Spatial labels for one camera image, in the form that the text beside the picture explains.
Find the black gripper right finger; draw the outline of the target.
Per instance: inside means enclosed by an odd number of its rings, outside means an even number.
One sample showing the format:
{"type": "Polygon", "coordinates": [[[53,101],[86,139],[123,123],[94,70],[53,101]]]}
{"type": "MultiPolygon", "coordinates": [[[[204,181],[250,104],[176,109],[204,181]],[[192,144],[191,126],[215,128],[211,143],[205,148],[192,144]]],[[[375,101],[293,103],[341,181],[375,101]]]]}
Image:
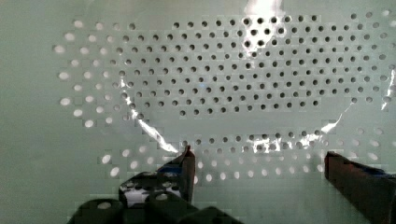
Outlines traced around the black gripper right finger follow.
{"type": "Polygon", "coordinates": [[[326,179],[372,224],[395,224],[395,175],[328,151],[326,179]]]}

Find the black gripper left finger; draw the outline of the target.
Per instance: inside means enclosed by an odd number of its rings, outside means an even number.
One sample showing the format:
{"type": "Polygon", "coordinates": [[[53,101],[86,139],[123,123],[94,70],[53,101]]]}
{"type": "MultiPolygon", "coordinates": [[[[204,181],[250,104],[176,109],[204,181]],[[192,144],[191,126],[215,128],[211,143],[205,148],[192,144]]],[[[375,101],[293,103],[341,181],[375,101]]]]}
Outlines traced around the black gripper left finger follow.
{"type": "Polygon", "coordinates": [[[141,172],[119,187],[119,200],[132,207],[144,203],[150,193],[168,191],[191,202],[195,177],[195,156],[190,146],[181,155],[154,172],[141,172]]]}

